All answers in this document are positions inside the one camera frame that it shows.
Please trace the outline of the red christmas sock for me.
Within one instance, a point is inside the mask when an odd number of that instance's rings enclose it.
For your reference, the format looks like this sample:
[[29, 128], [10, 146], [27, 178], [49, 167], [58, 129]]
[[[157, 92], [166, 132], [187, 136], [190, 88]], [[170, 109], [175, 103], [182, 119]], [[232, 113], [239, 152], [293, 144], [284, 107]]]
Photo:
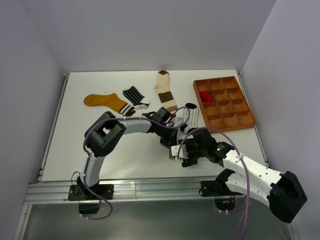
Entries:
[[200, 91], [199, 95], [203, 103], [212, 103], [215, 101], [214, 98], [211, 96], [210, 92], [207, 90]]

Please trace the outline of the taupe sock maroon stripes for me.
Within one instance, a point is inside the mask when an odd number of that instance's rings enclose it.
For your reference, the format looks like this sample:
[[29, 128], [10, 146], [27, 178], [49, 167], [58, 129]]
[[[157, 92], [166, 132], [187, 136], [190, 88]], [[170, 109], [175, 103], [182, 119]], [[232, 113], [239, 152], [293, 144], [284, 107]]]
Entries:
[[176, 159], [176, 157], [175, 157], [175, 156], [173, 156], [173, 154], [172, 154], [172, 151], [171, 151], [171, 150], [169, 150], [168, 158], [169, 158], [170, 160], [175, 160], [175, 159]]

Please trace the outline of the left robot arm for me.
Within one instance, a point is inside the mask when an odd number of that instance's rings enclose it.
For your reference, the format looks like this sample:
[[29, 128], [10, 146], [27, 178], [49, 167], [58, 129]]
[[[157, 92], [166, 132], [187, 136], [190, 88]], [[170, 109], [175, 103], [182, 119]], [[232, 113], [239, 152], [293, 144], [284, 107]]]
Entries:
[[116, 117], [106, 111], [84, 134], [83, 150], [87, 153], [87, 159], [83, 172], [76, 181], [79, 194], [86, 200], [96, 197], [104, 159], [115, 149], [122, 136], [135, 133], [156, 134], [160, 137], [160, 144], [170, 149], [177, 145], [178, 129], [186, 123], [163, 107], [157, 112], [129, 117]]

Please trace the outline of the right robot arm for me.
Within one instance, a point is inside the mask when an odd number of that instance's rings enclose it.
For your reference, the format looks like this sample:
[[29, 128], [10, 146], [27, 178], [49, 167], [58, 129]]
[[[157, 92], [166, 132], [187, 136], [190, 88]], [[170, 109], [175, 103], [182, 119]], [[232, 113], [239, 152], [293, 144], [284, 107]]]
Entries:
[[171, 147], [172, 155], [190, 167], [199, 158], [207, 158], [223, 171], [216, 177], [216, 189], [222, 195], [240, 193], [266, 205], [284, 223], [291, 223], [308, 198], [297, 176], [273, 170], [242, 154], [235, 144], [217, 142], [207, 127], [188, 133], [178, 146]]

